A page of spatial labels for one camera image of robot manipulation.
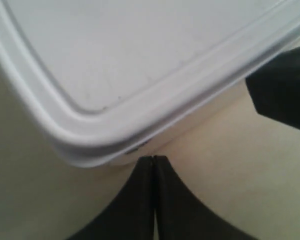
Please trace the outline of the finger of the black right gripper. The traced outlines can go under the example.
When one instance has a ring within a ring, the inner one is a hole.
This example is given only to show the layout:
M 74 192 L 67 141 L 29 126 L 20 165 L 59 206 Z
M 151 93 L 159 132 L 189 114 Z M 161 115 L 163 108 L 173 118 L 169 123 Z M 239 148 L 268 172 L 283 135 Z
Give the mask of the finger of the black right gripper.
M 245 79 L 258 114 L 300 130 L 300 46 Z

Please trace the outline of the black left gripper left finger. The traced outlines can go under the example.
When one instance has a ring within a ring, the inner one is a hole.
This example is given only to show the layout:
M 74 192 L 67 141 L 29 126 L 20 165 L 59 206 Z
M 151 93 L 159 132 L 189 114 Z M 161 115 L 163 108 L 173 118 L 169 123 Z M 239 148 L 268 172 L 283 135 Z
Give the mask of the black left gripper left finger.
M 154 238 L 153 162 L 138 159 L 110 204 L 70 240 L 152 240 Z

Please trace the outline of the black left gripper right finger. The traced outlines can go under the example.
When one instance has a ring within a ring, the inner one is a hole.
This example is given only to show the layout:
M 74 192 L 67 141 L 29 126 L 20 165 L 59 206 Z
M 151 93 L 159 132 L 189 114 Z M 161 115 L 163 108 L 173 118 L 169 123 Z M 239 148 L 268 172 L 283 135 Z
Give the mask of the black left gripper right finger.
M 160 240 L 254 240 L 208 207 L 185 185 L 166 156 L 153 157 Z

